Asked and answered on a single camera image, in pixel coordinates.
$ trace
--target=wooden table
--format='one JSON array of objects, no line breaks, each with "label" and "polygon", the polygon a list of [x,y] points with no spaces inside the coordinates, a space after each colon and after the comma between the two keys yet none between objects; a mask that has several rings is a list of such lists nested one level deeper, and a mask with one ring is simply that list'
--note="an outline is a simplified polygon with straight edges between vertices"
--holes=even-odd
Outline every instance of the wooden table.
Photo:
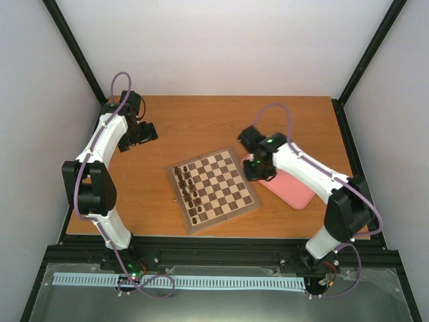
[{"label": "wooden table", "polygon": [[[145,97],[145,120],[153,122],[159,139],[130,151],[113,154],[109,172],[117,189],[116,207],[135,235],[189,236],[174,202],[166,167],[225,146],[240,158],[237,141],[257,112],[272,102],[288,105],[293,116],[292,137],[309,155],[348,175],[351,169],[330,97]],[[257,124],[262,134],[286,134],[286,114],[267,111]],[[258,182],[252,182],[262,206],[253,212],[198,231],[192,236],[312,237],[322,226],[325,204],[315,196],[295,210]],[[69,234],[96,234],[94,225],[72,216]]]}]

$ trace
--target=black cable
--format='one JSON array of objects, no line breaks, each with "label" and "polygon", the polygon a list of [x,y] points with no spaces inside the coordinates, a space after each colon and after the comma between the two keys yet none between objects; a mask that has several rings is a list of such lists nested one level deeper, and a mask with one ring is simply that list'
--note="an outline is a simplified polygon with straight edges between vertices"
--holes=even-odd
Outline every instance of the black cable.
[{"label": "black cable", "polygon": [[146,102],[143,99],[143,97],[140,97],[140,99],[143,102],[143,115],[141,117],[137,118],[138,121],[141,121],[145,117],[145,114],[146,114]]}]

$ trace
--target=white wall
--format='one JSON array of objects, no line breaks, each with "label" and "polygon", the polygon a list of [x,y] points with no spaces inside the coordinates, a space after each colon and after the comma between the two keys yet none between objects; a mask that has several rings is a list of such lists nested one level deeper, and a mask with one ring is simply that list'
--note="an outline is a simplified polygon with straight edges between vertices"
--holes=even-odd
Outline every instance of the white wall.
[{"label": "white wall", "polygon": [[[339,97],[391,0],[59,0],[101,87]],[[120,88],[126,80],[119,79]]]},{"label": "white wall", "polygon": [[429,2],[408,1],[346,104],[385,236],[429,321]]},{"label": "white wall", "polygon": [[42,1],[0,4],[0,320],[19,321],[66,213],[61,165],[98,102]]}]

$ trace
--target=chess board frame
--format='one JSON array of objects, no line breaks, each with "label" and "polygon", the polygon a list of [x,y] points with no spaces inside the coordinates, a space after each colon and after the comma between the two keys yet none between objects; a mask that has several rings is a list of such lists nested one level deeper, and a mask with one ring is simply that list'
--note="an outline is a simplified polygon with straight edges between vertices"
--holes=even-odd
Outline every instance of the chess board frame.
[{"label": "chess board frame", "polygon": [[[182,168],[183,166],[186,166],[188,164],[195,163],[196,161],[199,161],[199,160],[201,161],[201,160],[210,158],[211,156],[216,156],[218,154],[222,154],[223,152],[229,153],[229,156],[231,157],[231,160],[233,161],[233,164],[235,165],[235,168],[237,169],[237,171],[239,173],[239,177],[241,177],[243,184],[245,185],[245,190],[247,190],[249,192],[249,196],[252,198],[253,202],[248,204],[248,205],[244,205],[242,207],[239,207],[238,209],[232,210],[229,213],[217,215],[215,218],[208,219],[202,223],[198,223],[196,225],[195,224],[193,225],[191,223],[191,218],[188,214],[188,208],[185,204],[185,200],[182,196],[182,193],[180,191],[180,187],[179,187],[178,182],[176,180],[176,175],[174,174],[174,169],[175,169],[175,167]],[[216,225],[217,223],[224,222],[226,220],[229,220],[231,218],[239,216],[243,213],[257,209],[261,206],[261,201],[259,200],[255,190],[253,189],[251,183],[249,181],[247,181],[245,178],[245,175],[244,175],[244,172],[243,172],[243,169],[241,166],[241,162],[238,159],[238,157],[237,157],[232,146],[228,146],[226,148],[223,148],[223,149],[220,149],[217,151],[209,152],[209,153],[204,154],[202,156],[197,156],[195,158],[191,158],[191,159],[185,160],[183,162],[179,162],[177,164],[169,166],[169,167],[167,167],[167,173],[168,173],[168,178],[170,179],[170,182],[172,183],[172,186],[174,189],[174,194],[176,195],[176,201],[177,201],[177,204],[179,205],[180,212],[182,213],[183,220],[185,222],[185,226],[186,226],[189,233],[194,233],[194,232],[199,231],[201,229],[205,229],[205,228],[210,227],[212,225]]]}]

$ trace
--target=purple cable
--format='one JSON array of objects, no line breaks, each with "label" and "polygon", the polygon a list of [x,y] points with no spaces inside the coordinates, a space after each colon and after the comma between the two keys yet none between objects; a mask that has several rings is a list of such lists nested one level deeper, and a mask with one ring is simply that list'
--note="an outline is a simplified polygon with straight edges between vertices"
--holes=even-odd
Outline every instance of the purple cable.
[{"label": "purple cable", "polygon": [[345,296],[345,295],[349,294],[349,293],[350,293],[351,291],[353,291],[355,288],[357,288],[357,285],[358,285],[358,284],[360,283],[360,281],[362,280],[362,261],[361,261],[361,257],[360,257],[360,255],[359,255],[359,252],[357,251],[357,249],[356,249],[355,245],[353,245],[353,244],[344,244],[344,247],[343,247],[343,248],[348,247],[348,246],[352,247],[352,248],[353,248],[353,250],[354,250],[354,251],[355,251],[355,253],[356,253],[357,264],[358,264],[358,267],[359,267],[359,273],[358,273],[358,275],[357,275],[356,282],[352,285],[352,287],[351,287],[351,288],[349,288],[348,290],[345,290],[345,291],[344,291],[344,292],[342,292],[342,293],[335,294],[335,295],[326,295],[326,296],[322,295],[321,299],[336,299],[336,298],[338,298],[338,297],[343,297],[343,296]]},{"label": "purple cable", "polygon": [[130,275],[128,274],[128,271],[127,271],[124,263],[122,262],[121,256],[119,255],[119,252],[116,249],[115,243],[113,243],[112,240],[111,240],[111,238],[109,237],[109,235],[107,235],[107,233],[104,230],[103,226],[100,224],[100,221],[98,219],[95,219],[95,218],[83,217],[82,214],[79,212],[79,207],[78,207],[79,186],[80,186],[80,181],[82,179],[84,168],[85,168],[86,164],[88,163],[88,160],[89,160],[92,152],[94,151],[94,147],[96,146],[97,141],[100,138],[100,135],[105,130],[105,128],[107,127],[107,125],[112,121],[112,119],[118,114],[118,112],[121,110],[122,106],[124,106],[125,102],[128,99],[129,92],[131,90],[131,77],[129,76],[129,74],[127,72],[118,72],[115,75],[115,77],[113,77],[113,80],[112,80],[112,83],[111,83],[111,87],[110,87],[110,94],[111,94],[112,100],[113,100],[113,86],[115,84],[116,78],[118,78],[118,76],[120,76],[120,75],[125,75],[128,78],[128,90],[127,90],[127,94],[125,95],[124,100],[122,101],[122,103],[119,104],[118,108],[116,108],[116,110],[112,113],[112,115],[106,120],[104,126],[101,126],[101,128],[98,130],[97,134],[95,135],[95,137],[94,137],[94,139],[93,139],[93,141],[92,141],[92,143],[91,143],[91,145],[89,147],[89,152],[86,153],[86,156],[85,156],[82,164],[80,165],[80,169],[79,169],[78,175],[76,177],[76,184],[74,185],[73,206],[74,206],[74,211],[76,212],[76,214],[77,214],[77,216],[78,216],[78,218],[80,220],[83,220],[83,221],[93,221],[93,222],[95,222],[97,224],[97,227],[98,227],[98,229],[101,232],[101,235],[103,236],[103,238],[105,240],[107,240],[110,243],[110,245],[111,245],[111,247],[112,247],[112,249],[113,249],[113,251],[114,251],[114,253],[116,255],[116,258],[118,259],[119,265],[121,266],[124,274],[126,275],[126,277],[128,278],[128,280],[130,281],[130,283],[135,287],[135,290],[138,291],[138,292],[140,292],[141,294],[145,295],[146,297],[151,298],[151,299],[162,300],[162,299],[166,299],[167,297],[170,297],[174,293],[174,291],[176,289],[176,283],[174,282],[174,279],[171,276],[164,275],[164,274],[154,276],[151,279],[151,280],[154,280],[155,278],[166,277],[166,278],[168,278],[168,279],[170,279],[172,281],[172,289],[171,289],[170,293],[168,293],[167,295],[165,295],[163,297],[154,297],[154,296],[152,296],[150,294],[147,294],[143,290],[141,290],[141,288],[143,288],[145,285],[147,285],[147,283],[144,283],[141,286],[138,286],[134,282],[134,280],[130,277]]},{"label": "purple cable", "polygon": [[[288,145],[290,147],[290,149],[295,153],[298,154],[300,151],[297,150],[295,148],[295,146],[292,144],[292,115],[290,113],[290,110],[288,109],[288,107],[282,103],[271,103],[267,106],[265,106],[257,115],[256,118],[253,120],[252,125],[255,125],[257,123],[257,121],[259,120],[259,118],[262,116],[262,114],[269,109],[270,107],[273,106],[280,106],[282,107],[285,111],[286,114],[288,115],[288,131],[287,131],[287,137],[288,137]],[[329,178],[331,178],[331,173],[329,171],[326,171],[324,168],[322,168],[321,166],[319,166],[318,164],[314,163],[313,161],[311,161],[310,159],[308,159],[305,156],[302,156],[301,159],[303,159],[303,161],[305,161],[306,163],[308,163],[309,165],[311,165],[312,167],[316,168],[317,170],[319,170],[321,173],[323,173],[324,175],[328,176]],[[383,230],[384,227],[384,222],[383,222],[383,218],[381,218],[380,213],[378,212],[378,210],[374,207],[374,205],[364,196],[362,195],[359,191],[357,191],[356,189],[354,189],[351,185],[349,185],[347,182],[342,181],[341,179],[338,178],[334,178],[335,181],[337,181],[338,183],[340,183],[341,185],[343,185],[346,189],[348,189],[349,191],[351,191],[353,194],[355,194],[359,199],[361,199],[367,206],[368,208],[370,208],[370,210],[372,210],[372,212],[374,212],[378,222],[379,222],[379,227],[376,230],[373,231],[369,231],[369,232],[363,232],[363,233],[357,233],[356,236],[363,236],[363,235],[375,235],[377,233],[379,233],[381,230]],[[344,244],[339,245],[336,250],[339,251],[341,249],[343,249]]]}]

